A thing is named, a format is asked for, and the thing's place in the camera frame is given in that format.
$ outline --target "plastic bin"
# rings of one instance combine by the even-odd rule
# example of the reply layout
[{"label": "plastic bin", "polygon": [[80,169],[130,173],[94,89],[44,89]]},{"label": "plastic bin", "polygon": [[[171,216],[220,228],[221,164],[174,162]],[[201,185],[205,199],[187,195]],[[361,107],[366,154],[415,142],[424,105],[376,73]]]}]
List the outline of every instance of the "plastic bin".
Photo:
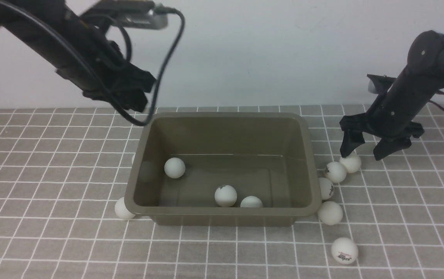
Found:
[{"label": "plastic bin", "polygon": [[[163,166],[186,164],[179,179]],[[215,203],[231,185],[234,207]],[[264,208],[240,208],[257,196]],[[143,129],[124,197],[159,225],[291,226],[316,213],[320,187],[306,121],[291,113],[162,113]]]}]

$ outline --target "ball on table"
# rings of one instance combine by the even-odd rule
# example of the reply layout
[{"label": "ball on table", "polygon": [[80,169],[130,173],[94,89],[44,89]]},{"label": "ball on table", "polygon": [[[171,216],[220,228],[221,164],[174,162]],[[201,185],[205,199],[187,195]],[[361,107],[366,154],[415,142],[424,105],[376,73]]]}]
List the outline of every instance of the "ball on table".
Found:
[{"label": "ball on table", "polygon": [[336,262],[342,265],[349,265],[354,263],[358,258],[358,247],[353,240],[340,237],[332,242],[330,254]]},{"label": "ball on table", "polygon": [[263,202],[256,196],[247,196],[241,201],[242,208],[262,208]]},{"label": "ball on table", "polygon": [[326,201],[318,209],[318,219],[324,224],[333,226],[342,220],[342,208],[333,201]]},{"label": "ball on table", "polygon": [[220,186],[215,190],[215,202],[223,208],[232,207],[237,200],[237,192],[231,185]]},{"label": "ball on table", "polygon": [[339,162],[330,162],[325,167],[325,177],[333,183],[341,183],[346,178],[346,168]]},{"label": "ball on table", "polygon": [[126,208],[126,204],[124,203],[124,198],[119,198],[119,200],[115,203],[115,214],[120,219],[130,220],[135,217],[135,214],[130,213]]},{"label": "ball on table", "polygon": [[168,177],[177,179],[186,171],[186,165],[179,158],[170,158],[163,166],[163,169]]},{"label": "ball on table", "polygon": [[322,194],[322,200],[328,200],[332,197],[334,194],[334,184],[332,184],[332,181],[325,177],[320,177],[318,179],[318,182],[320,184],[320,193]]},{"label": "ball on table", "polygon": [[351,153],[346,158],[341,157],[341,159],[339,159],[339,163],[346,168],[346,172],[348,173],[355,173],[361,168],[361,159],[356,153]]}]

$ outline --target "white ball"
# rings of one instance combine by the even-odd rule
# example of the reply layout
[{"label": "white ball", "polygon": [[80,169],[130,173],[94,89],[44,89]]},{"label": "white ball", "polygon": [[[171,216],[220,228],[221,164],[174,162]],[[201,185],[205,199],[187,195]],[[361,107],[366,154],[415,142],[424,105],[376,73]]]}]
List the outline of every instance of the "white ball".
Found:
[{"label": "white ball", "polygon": [[223,208],[232,207],[237,200],[237,192],[231,185],[224,185],[215,191],[215,202]]},{"label": "white ball", "polygon": [[318,179],[318,182],[320,184],[320,193],[322,194],[322,200],[328,200],[332,197],[334,194],[334,184],[332,184],[332,181],[325,177],[321,177]]},{"label": "white ball", "polygon": [[346,168],[339,162],[330,162],[325,167],[325,177],[333,183],[341,183],[346,178]]},{"label": "white ball", "polygon": [[343,265],[349,265],[354,263],[358,258],[358,247],[353,240],[341,237],[332,242],[330,254],[336,262]]},{"label": "white ball", "polygon": [[130,213],[127,210],[126,205],[124,203],[124,198],[119,198],[119,200],[115,203],[115,214],[120,219],[129,220],[135,217],[135,214]]},{"label": "white ball", "polygon": [[165,163],[163,169],[165,170],[165,174],[168,177],[177,179],[181,177],[186,171],[186,165],[179,158],[170,158]]},{"label": "white ball", "polygon": [[361,168],[361,159],[360,156],[356,153],[351,153],[348,157],[339,159],[339,163],[341,163],[348,173],[355,173]]},{"label": "white ball", "polygon": [[262,208],[263,202],[256,196],[247,196],[241,201],[242,208]]},{"label": "white ball", "polygon": [[342,220],[342,208],[333,201],[326,201],[318,209],[318,219],[324,224],[333,226]]}]

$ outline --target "white wall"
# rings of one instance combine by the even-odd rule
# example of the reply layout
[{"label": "white wall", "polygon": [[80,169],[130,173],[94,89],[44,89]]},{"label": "white wall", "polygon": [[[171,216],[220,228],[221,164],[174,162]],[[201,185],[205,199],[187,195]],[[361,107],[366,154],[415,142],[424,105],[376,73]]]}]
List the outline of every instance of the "white wall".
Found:
[{"label": "white wall", "polygon": [[[68,0],[77,14],[95,0]],[[397,76],[426,30],[444,32],[444,0],[166,0],[186,16],[161,106],[370,103],[366,74]],[[130,30],[133,63],[157,74],[179,20]],[[122,43],[119,32],[110,38]],[[107,106],[0,30],[0,108]]]}]

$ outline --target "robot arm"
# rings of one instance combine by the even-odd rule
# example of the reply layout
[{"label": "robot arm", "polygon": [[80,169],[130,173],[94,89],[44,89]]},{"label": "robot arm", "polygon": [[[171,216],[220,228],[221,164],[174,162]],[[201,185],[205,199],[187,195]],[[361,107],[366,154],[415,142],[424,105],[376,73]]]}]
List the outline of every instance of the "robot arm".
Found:
[{"label": "robot arm", "polygon": [[[151,104],[154,107],[160,81],[130,63],[130,39],[123,27],[162,29],[167,26],[167,14],[179,14],[183,24],[163,69],[184,27],[184,18],[175,9],[145,0],[102,0],[77,16],[64,0],[0,0],[0,26],[54,65],[57,74],[78,86],[85,97],[111,103],[122,116],[140,126],[147,124],[150,115],[147,121],[139,122],[124,110],[144,111],[148,103],[144,93],[157,83]],[[119,27],[124,35],[126,57],[115,42],[105,37],[111,25]]]},{"label": "robot arm", "polygon": [[396,79],[368,77],[379,95],[366,113],[341,119],[342,157],[365,143],[363,132],[381,138],[374,148],[376,160],[409,148],[411,136],[422,136],[422,125],[412,120],[444,88],[444,34],[420,34],[410,47],[406,67]]}]

